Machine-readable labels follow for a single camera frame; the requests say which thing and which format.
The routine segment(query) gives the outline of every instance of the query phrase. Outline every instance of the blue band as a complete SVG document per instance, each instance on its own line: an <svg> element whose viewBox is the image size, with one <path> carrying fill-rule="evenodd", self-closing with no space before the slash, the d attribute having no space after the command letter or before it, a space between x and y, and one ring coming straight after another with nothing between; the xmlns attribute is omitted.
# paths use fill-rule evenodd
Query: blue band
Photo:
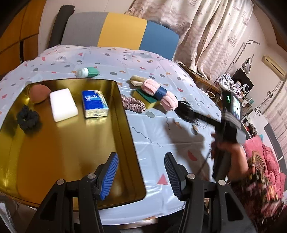
<svg viewBox="0 0 287 233"><path fill-rule="evenodd" d="M157 100L161 100L167 93L167 89L164 89L163 87L160 87L156 93L154 94L154 98Z"/></svg>

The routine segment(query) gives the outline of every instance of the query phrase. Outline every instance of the patterned tablecloth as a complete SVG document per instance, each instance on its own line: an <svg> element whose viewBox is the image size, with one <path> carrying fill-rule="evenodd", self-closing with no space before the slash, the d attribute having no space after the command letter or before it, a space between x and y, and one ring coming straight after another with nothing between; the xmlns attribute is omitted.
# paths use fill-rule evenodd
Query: patterned tablecloth
<svg viewBox="0 0 287 233"><path fill-rule="evenodd" d="M176 63L157 54L108 47L59 45L45 50L32 61L25 61L9 72L0 82L0 125L13 102L29 83L74 77L73 71L97 67L95 79L112 79L122 95L130 96L127 82L132 75L154 79L179 100L188 101L192 108L220 120L217 106L195 85ZM209 156L214 128L204 122L194 126L179 119L174 112L166 115L157 109L143 114L126 111L133 136L147 195L138 202L100 211L104 225L126 224L151 216L168 215L184 207L173 195L165 168L164 155L172 152L188 172L197 174ZM208 158L199 174L212 180L213 161Z"/></svg>

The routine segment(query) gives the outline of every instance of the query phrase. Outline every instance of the device screen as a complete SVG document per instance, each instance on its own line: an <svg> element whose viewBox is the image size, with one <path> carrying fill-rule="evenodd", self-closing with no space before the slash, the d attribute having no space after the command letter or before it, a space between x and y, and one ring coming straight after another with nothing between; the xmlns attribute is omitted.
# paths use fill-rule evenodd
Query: device screen
<svg viewBox="0 0 287 233"><path fill-rule="evenodd" d="M238 120L240 120L241 105L240 105L239 100L236 99L235 97L232 98L231 113L232 113Z"/></svg>

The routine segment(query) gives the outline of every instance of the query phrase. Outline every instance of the pink blanket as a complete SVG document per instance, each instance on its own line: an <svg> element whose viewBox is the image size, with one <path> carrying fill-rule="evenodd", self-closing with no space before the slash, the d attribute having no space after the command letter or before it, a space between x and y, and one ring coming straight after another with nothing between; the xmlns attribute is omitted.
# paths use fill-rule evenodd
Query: pink blanket
<svg viewBox="0 0 287 233"><path fill-rule="evenodd" d="M265 175L269 178L269 181L274 186L279 197L283 195L284 184L286 175L280 172L279 164L277 162L276 156L270 147L265 146L259 135L246 140L243 145L246 152L247 159L251 157L252 151L258 151L263 161L266 164Z"/></svg>

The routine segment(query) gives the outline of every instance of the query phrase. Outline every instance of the metal screw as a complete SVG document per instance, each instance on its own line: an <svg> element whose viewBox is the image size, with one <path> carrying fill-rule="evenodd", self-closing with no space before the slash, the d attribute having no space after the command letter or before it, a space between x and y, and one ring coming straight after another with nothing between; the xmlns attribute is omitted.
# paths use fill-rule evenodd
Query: metal screw
<svg viewBox="0 0 287 233"><path fill-rule="evenodd" d="M225 182L224 180L219 180L218 183L219 183L221 186L226 185L226 182Z"/></svg>
<svg viewBox="0 0 287 233"><path fill-rule="evenodd" d="M187 178L193 180L193 179L195 179L195 174L189 173L189 174L187 174Z"/></svg>
<svg viewBox="0 0 287 233"><path fill-rule="evenodd" d="M89 179L94 179L96 177L96 174L95 173L90 173L88 174L88 178Z"/></svg>
<svg viewBox="0 0 287 233"><path fill-rule="evenodd" d="M62 185L65 181L63 179L57 180L57 185Z"/></svg>

